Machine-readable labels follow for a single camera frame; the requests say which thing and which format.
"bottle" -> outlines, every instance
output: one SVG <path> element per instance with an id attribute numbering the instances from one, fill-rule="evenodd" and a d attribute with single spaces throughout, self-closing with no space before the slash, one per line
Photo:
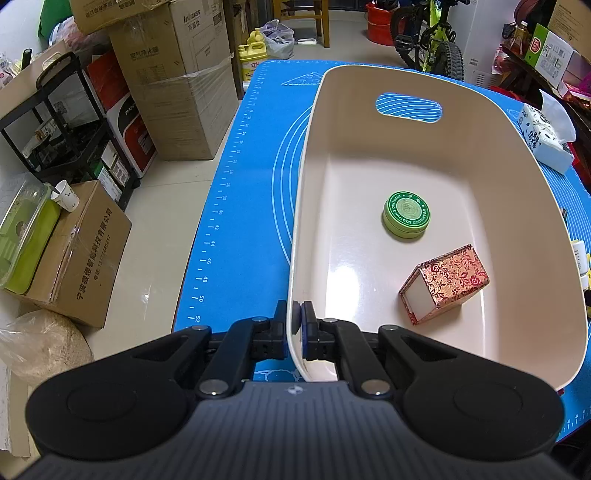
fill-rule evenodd
<path id="1" fill-rule="evenodd" d="M 515 27 L 513 36 L 509 41 L 509 50 L 520 57 L 524 57 L 525 52 L 529 47 L 528 36 L 529 32 L 527 31 L 527 23 L 521 21 L 521 25 L 517 25 L 517 27 Z"/>
<path id="2" fill-rule="evenodd" d="M 238 58 L 242 64 L 242 80 L 250 82 L 256 67 L 267 59 L 265 42 L 254 41 L 248 45 L 238 45 Z"/>
<path id="3" fill-rule="evenodd" d="M 251 32 L 251 34 L 248 37 L 248 40 L 246 41 L 246 43 L 250 45 L 251 43 L 254 43 L 256 41 L 265 41 L 265 37 L 261 33 L 261 29 L 260 28 L 255 28 Z"/>

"tissue box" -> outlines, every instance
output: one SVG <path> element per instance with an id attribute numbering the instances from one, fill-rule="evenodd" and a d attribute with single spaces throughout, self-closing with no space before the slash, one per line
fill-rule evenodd
<path id="1" fill-rule="evenodd" d="M 564 175 L 574 155 L 568 147 L 558 143 L 554 128 L 542 112 L 531 105 L 524 105 L 517 123 L 535 159 Z"/>

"red packaging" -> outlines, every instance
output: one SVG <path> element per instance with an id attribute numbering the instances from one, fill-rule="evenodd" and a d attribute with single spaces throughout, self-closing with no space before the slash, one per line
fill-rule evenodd
<path id="1" fill-rule="evenodd" d="M 156 156 L 156 147 L 129 92 L 115 53 L 110 51 L 88 65 L 88 76 L 115 137 L 129 163 L 142 177 Z"/>
<path id="2" fill-rule="evenodd" d="M 418 264 L 400 296 L 411 323 L 417 325 L 461 305 L 489 282 L 474 248 L 465 245 Z"/>

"screw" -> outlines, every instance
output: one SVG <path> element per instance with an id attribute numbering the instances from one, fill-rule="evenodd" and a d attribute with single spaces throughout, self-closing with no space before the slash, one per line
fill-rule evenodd
<path id="1" fill-rule="evenodd" d="M 361 390 L 369 395 L 382 395 L 390 391 L 390 384 L 384 380 L 374 378 L 363 382 Z"/>
<path id="2" fill-rule="evenodd" d="M 199 385 L 199 391 L 201 393 L 211 396 L 221 395 L 227 390 L 228 384 L 224 382 L 224 380 L 219 380 L 217 378 L 205 380 Z"/>

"green product box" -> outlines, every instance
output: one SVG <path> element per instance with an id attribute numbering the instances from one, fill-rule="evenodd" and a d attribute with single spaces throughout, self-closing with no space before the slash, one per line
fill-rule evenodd
<path id="1" fill-rule="evenodd" d="M 572 55 L 573 47 L 537 24 L 524 60 L 557 89 Z"/>
<path id="2" fill-rule="evenodd" d="M 90 165 L 90 168 L 94 172 L 96 179 L 102 183 L 102 186 L 105 188 L 105 190 L 109 194 L 109 196 L 114 201 L 118 202 L 119 198 L 121 197 L 121 193 L 122 193 L 121 189 L 115 183 L 115 180 L 113 180 L 113 177 L 109 173 L 109 170 L 107 169 L 107 167 L 103 163 L 103 161 L 100 159 L 94 161 Z M 84 175 L 84 177 L 82 178 L 82 181 L 89 181 L 89 180 L 92 180 L 92 178 L 88 174 Z"/>

